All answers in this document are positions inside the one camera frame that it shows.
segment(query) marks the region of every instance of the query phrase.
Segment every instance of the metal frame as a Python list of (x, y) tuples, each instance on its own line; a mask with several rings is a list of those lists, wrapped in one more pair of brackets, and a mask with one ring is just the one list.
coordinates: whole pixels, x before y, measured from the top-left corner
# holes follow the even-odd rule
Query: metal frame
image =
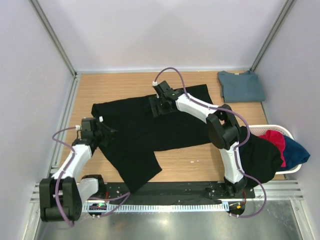
[(304, 240), (316, 239), (308, 218), (305, 201), (291, 201), (293, 212)]
[[(58, 167), (52, 168), (52, 173), (58, 171)], [(303, 201), (304, 197), (296, 180), (272, 180), (264, 183), (263, 187), (267, 194), (268, 201), (295, 200)], [(260, 186), (254, 188), (255, 198), (248, 198), (247, 201), (264, 201), (264, 193)], [(222, 199), (224, 202), (242, 201), (242, 198)], [(39, 184), (34, 187), (30, 203), (39, 203)]]
[(72, 66), (64, 48), (62, 47), (54, 29), (52, 28), (49, 20), (47, 19), (43, 9), (41, 8), (38, 0), (29, 0), (29, 2), (31, 3), (35, 13), (37, 14), (37, 16), (39, 17), (41, 23), (43, 24), (46, 32), (48, 33), (49, 37), (51, 38), (54, 46), (56, 47), (57, 51), (59, 52), (60, 56), (62, 57), (65, 65), (67, 66), (67, 68), (69, 69), (69, 71), (71, 72), (72, 76), (75, 78), (77, 73), (74, 69), (74, 67)]
[(268, 47), (270, 46), (271, 42), (273, 41), (273, 39), (277, 35), (280, 27), (282, 26), (286, 16), (288, 15), (290, 10), (292, 9), (295, 2), (296, 2), (296, 0), (286, 0), (285, 1), (279, 15), (276, 18), (268, 36), (266, 37), (258, 55), (256, 56), (255, 60), (253, 61), (252, 67), (250, 68), (251, 71), (253, 71), (253, 72), (256, 71), (256, 69), (257, 69), (259, 63), (261, 62), (263, 56), (265, 55)]
[[(126, 69), (126, 70), (104, 70), (104, 71), (78, 71), (78, 74), (126, 74), (126, 73), (158, 73), (163, 68), (153, 69)], [(204, 67), (204, 68), (179, 68), (180, 72), (218, 72), (218, 71), (247, 71), (246, 67)]]

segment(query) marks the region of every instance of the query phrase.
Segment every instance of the metal floor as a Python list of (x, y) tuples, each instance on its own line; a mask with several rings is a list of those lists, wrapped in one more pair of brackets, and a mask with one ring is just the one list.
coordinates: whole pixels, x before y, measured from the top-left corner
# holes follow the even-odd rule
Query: metal floor
[[(245, 215), (263, 202), (250, 201)], [(290, 200), (268, 201), (252, 218), (229, 217), (226, 212), (113, 214), (101, 219), (81, 216), (75, 227), (40, 222), (36, 240), (302, 240)]]

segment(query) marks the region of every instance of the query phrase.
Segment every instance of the red cloth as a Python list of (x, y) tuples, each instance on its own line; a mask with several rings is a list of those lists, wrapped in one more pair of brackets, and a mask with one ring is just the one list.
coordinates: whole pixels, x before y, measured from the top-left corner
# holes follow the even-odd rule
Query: red cloth
[(283, 161), (281, 167), (286, 166), (286, 161), (284, 158), (284, 150), (286, 147), (285, 137), (282, 135), (282, 133), (274, 130), (268, 130), (266, 131), (265, 135), (259, 136), (259, 138), (262, 138), (264, 140), (268, 140), (269, 142), (273, 143), (280, 151), (281, 159)]

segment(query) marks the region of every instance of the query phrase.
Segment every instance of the cable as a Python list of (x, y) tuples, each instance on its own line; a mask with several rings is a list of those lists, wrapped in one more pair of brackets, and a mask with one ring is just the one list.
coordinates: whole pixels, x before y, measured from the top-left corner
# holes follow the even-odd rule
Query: cable
[[(72, 161), (74, 160), (75, 158), (75, 155), (76, 155), (76, 152), (75, 152), (75, 149), (67, 144), (66, 142), (64, 141), (61, 141), (57, 138), (55, 138), (56, 135), (58, 135), (59, 133), (61, 132), (64, 132), (64, 131), (67, 131), (67, 130), (71, 130), (71, 129), (75, 129), (76, 127), (73, 126), (73, 127), (68, 127), (68, 128), (65, 128), (65, 129), (62, 129), (62, 130), (59, 130), (57, 131), (55, 134), (53, 134), (52, 136), (52, 140), (56, 141), (57, 143), (60, 143), (64, 146), (66, 146), (67, 148), (69, 148), (71, 151), (72, 151), (72, 156), (70, 158), (70, 160), (67, 162), (67, 164), (64, 166), (64, 168), (62, 169), (61, 173), (59, 174), (57, 180), (56, 180), (56, 183), (55, 183), (55, 188), (54, 188), (54, 194), (55, 194), (55, 202), (56, 202), (56, 205), (59, 209), (59, 212), (63, 218), (63, 220), (70, 226), (70, 228), (74, 227), (75, 226), (75, 223), (71, 220), (68, 219), (62, 205), (61, 205), (61, 202), (60, 202), (60, 198), (59, 198), (59, 185), (60, 185), (60, 181), (61, 181), (61, 178), (62, 176), (64, 175), (64, 173), (66, 172), (66, 170), (68, 169), (68, 167), (70, 166), (70, 164), (72, 163)], [(122, 199), (124, 197), (126, 197), (119, 205), (118, 207), (116, 207), (115, 209), (113, 209), (112, 211), (110, 212), (107, 212), (103, 215), (103, 217), (105, 216), (108, 216), (109, 214), (113, 213), (115, 210), (117, 210), (127, 199), (128, 197), (130, 196), (130, 192), (127, 192), (126, 194), (120, 196), (120, 197), (116, 197), (116, 198), (113, 198), (113, 199), (108, 199), (108, 201), (114, 201), (114, 200), (118, 200), (118, 199)]]
[(120, 208), (121, 205), (123, 205), (125, 203), (125, 201), (129, 198), (129, 196), (130, 196), (130, 192), (127, 192), (126, 194), (119, 196), (119, 197), (116, 197), (116, 198), (102, 199), (102, 198), (92, 197), (92, 198), (89, 198), (89, 200), (102, 200), (102, 201), (104, 201), (104, 200), (110, 201), (111, 200), (111, 201), (114, 201), (114, 200), (118, 200), (118, 199), (125, 197), (125, 199), (121, 203), (119, 203), (114, 209), (112, 209), (111, 211), (108, 211), (104, 214), (101, 214), (100, 217), (102, 218), (102, 217), (106, 217), (106, 216), (112, 214), (114, 211), (116, 211), (118, 208)]
[(243, 204), (246, 204), (247, 203), (247, 195), (246, 195), (246, 191), (243, 190), (243, 197), (244, 197), (244, 203)]
[(156, 82), (157, 79), (159, 78), (159, 76), (166, 70), (174, 70), (174, 71), (176, 71), (178, 73), (178, 75), (179, 75), (179, 77), (181, 79), (181, 82), (182, 82), (184, 94), (186, 95), (186, 97), (190, 101), (192, 101), (195, 104), (198, 104), (198, 105), (200, 105), (202, 107), (205, 107), (205, 108), (209, 108), (209, 109), (212, 109), (212, 110), (219, 110), (219, 111), (223, 111), (223, 112), (227, 112), (227, 113), (233, 114), (233, 115), (237, 116), (238, 118), (240, 118), (243, 121), (243, 123), (245, 124), (246, 130), (247, 130), (246, 138), (245, 138), (245, 140), (243, 142), (239, 143), (238, 145), (234, 146), (234, 148), (233, 148), (234, 156), (235, 156), (235, 164), (236, 164), (237, 170), (242, 175), (244, 175), (245, 177), (247, 177), (249, 179), (254, 180), (255, 182), (257, 182), (259, 184), (259, 186), (261, 187), (261, 189), (263, 191), (263, 194), (264, 194), (264, 202), (263, 202), (263, 205), (262, 205), (261, 209), (259, 211), (257, 211), (256, 213), (254, 213), (254, 214), (245, 215), (245, 216), (242, 216), (242, 215), (239, 216), (239, 215), (236, 215), (236, 214), (231, 214), (231, 215), (234, 216), (234, 217), (237, 217), (237, 218), (244, 218), (245, 219), (245, 218), (251, 218), (251, 217), (254, 217), (254, 216), (260, 214), (264, 210), (264, 208), (266, 207), (266, 204), (267, 204), (267, 193), (266, 193), (266, 190), (265, 190), (264, 186), (261, 184), (261, 182), (258, 179), (256, 179), (253, 176), (250, 176), (250, 175), (246, 174), (243, 170), (241, 170), (241, 168), (239, 166), (239, 163), (238, 163), (237, 148), (239, 148), (239, 147), (243, 146), (244, 144), (246, 144), (246, 142), (250, 138), (250, 128), (249, 128), (249, 125), (248, 125), (247, 121), (244, 119), (244, 117), (242, 117), (240, 114), (238, 114), (235, 111), (232, 111), (232, 110), (229, 110), (229, 109), (225, 109), (225, 108), (222, 108), (222, 107), (208, 106), (208, 105), (203, 104), (202, 102), (199, 102), (199, 101), (195, 100), (194, 98), (190, 97), (189, 94), (187, 93), (187, 90), (186, 90), (186, 85), (185, 85), (184, 78), (182, 77), (182, 75), (179, 72), (179, 70), (174, 68), (174, 67), (167, 67), (167, 68), (163, 69), (162, 71), (160, 71), (158, 73), (158, 75), (155, 77), (154, 82)]
[(68, 169), (69, 165), (71, 164), (71, 162), (74, 160), (75, 158), (75, 155), (76, 155), (76, 152), (74, 150), (74, 148), (67, 144), (66, 142), (64, 141), (60, 141), (59, 139), (55, 138), (55, 136), (63, 131), (66, 131), (66, 130), (70, 130), (70, 129), (75, 129), (76, 127), (73, 126), (73, 127), (68, 127), (68, 128), (65, 128), (65, 129), (62, 129), (60, 131), (57, 131), (53, 136), (52, 136), (52, 140), (56, 141), (57, 143), (60, 143), (64, 146), (66, 146), (67, 148), (69, 148), (71, 151), (72, 151), (72, 156), (69, 160), (69, 162), (67, 162), (67, 164), (64, 166), (63, 170), (60, 172), (59, 176), (58, 176), (58, 179), (56, 180), (56, 183), (55, 183), (55, 188), (54, 188), (54, 194), (55, 194), (55, 202), (56, 202), (56, 205), (59, 209), (59, 212), (63, 218), (63, 220), (70, 226), (70, 228), (72, 228), (75, 223), (71, 220), (69, 220), (69, 218), (67, 217), (63, 207), (61, 206), (61, 202), (60, 202), (60, 198), (59, 198), (59, 185), (60, 185), (60, 181), (61, 181), (61, 178), (63, 176), (63, 174), (66, 172), (66, 170)]

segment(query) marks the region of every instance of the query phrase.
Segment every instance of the blue cloth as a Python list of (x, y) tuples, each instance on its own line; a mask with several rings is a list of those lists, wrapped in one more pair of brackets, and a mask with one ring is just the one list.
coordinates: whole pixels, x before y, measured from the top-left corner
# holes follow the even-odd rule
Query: blue cloth
[(225, 103), (263, 102), (266, 99), (258, 75), (252, 71), (220, 71), (218, 80), (221, 84), (221, 97)]
[(284, 136), (285, 149), (283, 156), (285, 160), (285, 167), (281, 167), (281, 171), (290, 170), (299, 164), (308, 161), (310, 154), (308, 151), (288, 136)]

